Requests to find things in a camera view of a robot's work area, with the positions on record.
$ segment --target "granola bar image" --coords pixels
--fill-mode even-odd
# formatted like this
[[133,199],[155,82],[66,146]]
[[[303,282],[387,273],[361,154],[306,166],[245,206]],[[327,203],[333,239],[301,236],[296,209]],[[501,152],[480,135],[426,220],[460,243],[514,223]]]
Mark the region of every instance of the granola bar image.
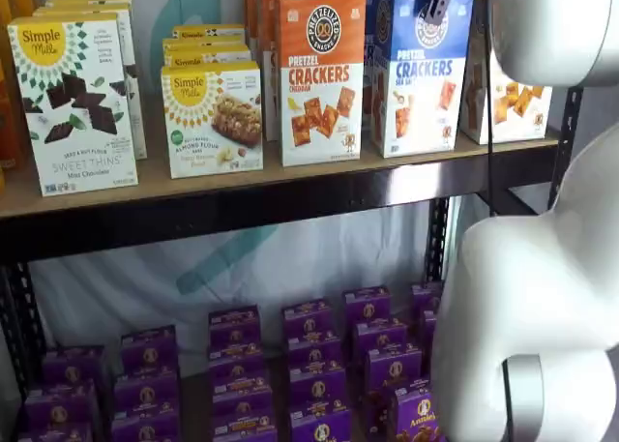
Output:
[[262,126],[260,109],[251,103],[222,95],[215,104],[213,129],[230,140],[253,148],[260,143]]
[[306,115],[294,116],[292,118],[292,137],[294,138],[295,147],[309,144],[310,138],[310,122]]
[[348,118],[354,101],[355,91],[348,89],[347,87],[342,87],[341,91],[339,91],[338,113],[341,116]]
[[315,97],[303,103],[306,108],[306,116],[308,117],[310,128],[319,128],[322,124],[322,108],[320,107],[320,99]]
[[318,132],[325,137],[330,138],[333,134],[333,128],[339,118],[339,113],[332,106],[325,106],[325,112],[322,114],[322,121],[318,127]]

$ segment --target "simple mills almond flour bar box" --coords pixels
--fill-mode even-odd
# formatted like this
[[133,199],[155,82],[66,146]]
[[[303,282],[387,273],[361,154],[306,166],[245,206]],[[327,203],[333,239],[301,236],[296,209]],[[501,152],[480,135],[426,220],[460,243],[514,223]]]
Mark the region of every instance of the simple mills almond flour bar box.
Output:
[[262,169],[255,62],[162,70],[172,178]]
[[371,136],[383,157],[452,150],[473,0],[451,0],[440,26],[430,0],[377,0]]
[[279,0],[281,161],[359,159],[366,0]]
[[137,184],[116,15],[9,25],[43,195]]

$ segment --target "pretzelized logo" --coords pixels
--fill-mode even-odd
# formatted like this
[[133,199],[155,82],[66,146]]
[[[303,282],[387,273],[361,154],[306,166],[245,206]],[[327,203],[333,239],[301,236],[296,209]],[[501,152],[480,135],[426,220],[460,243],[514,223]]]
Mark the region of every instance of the pretzelized logo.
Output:
[[318,53],[329,53],[338,45],[341,22],[338,12],[328,5],[316,7],[308,18],[308,43]]

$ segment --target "blue crackers box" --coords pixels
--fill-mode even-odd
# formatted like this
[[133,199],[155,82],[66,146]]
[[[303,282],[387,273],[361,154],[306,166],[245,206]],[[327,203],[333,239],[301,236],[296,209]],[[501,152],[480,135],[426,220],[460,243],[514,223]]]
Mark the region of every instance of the blue crackers box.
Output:
[[453,150],[473,0],[451,0],[439,26],[430,0],[377,0],[371,137],[383,157]]

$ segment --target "white box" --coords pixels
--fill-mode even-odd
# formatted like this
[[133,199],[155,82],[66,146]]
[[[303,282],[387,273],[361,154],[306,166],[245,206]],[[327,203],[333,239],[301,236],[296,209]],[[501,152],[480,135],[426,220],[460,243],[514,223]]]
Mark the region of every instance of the white box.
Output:
[[9,25],[43,195],[137,184],[117,16]]
[[262,169],[255,62],[162,70],[172,178]]
[[[475,1],[460,111],[460,128],[479,144],[487,144],[488,132],[484,2]],[[552,88],[519,84],[510,79],[501,70],[494,48],[490,53],[490,94],[493,142],[545,136]]]

